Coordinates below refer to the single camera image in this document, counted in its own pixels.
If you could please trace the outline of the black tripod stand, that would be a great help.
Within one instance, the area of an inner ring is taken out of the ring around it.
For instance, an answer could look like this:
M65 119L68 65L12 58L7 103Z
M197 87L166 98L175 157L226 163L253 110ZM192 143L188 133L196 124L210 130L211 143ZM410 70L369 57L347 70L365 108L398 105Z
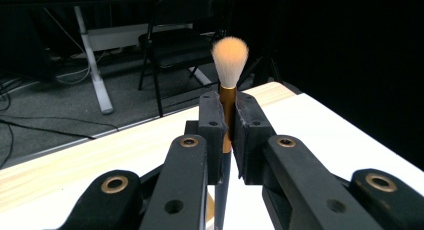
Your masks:
M252 86L256 87L268 82L270 78L281 82L279 68L274 59L269 55L259 57L247 69L248 74L253 74Z

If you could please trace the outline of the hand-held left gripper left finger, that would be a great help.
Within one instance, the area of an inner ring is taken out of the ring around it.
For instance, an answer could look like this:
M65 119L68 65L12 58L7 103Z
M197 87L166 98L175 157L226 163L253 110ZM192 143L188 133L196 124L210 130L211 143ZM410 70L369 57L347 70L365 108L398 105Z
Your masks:
M223 177L223 139L227 129L219 94L203 94L199 100L198 132L207 142L209 185L220 183Z

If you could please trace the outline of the large fluffy makeup brush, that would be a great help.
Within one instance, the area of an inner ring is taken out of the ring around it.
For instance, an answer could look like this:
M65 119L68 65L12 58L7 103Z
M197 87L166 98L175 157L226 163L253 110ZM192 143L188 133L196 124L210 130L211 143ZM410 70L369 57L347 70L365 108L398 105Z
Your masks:
M212 48L212 57L220 81L219 100L228 127L223 138L223 180L215 186L214 230L223 230L229 175L231 170L231 135L234 123L234 110L237 83L248 59L247 44L236 37L225 37Z

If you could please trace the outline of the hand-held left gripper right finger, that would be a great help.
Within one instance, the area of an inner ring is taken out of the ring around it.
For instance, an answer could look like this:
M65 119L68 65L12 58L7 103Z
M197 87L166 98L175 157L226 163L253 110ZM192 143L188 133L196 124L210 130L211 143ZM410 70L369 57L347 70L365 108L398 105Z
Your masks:
M235 103L233 153L238 177L246 185L261 185L265 157L263 149L275 131L257 100L238 92Z

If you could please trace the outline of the desk with white legs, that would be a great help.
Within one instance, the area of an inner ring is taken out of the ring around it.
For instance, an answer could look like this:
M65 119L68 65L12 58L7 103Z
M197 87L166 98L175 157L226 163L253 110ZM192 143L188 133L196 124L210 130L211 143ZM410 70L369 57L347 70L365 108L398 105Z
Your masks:
M0 0L1 7L64 7L72 6L83 42L84 51L88 60L89 73L97 96L100 110L103 114L113 112L113 106L109 98L97 62L94 57L95 51L109 50L135 46L137 37L147 31L146 24L136 24L118 27L89 30L83 19L81 7L86 4L112 4L141 0Z

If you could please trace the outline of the black folding chair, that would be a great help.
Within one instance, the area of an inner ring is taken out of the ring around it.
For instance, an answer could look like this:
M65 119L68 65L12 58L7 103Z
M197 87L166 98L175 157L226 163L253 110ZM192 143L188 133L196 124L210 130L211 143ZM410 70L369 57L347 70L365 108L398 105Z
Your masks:
M158 112L163 112L158 80L161 71L191 68L212 62L212 45L228 35L232 0L159 0L139 37L144 62L152 69Z

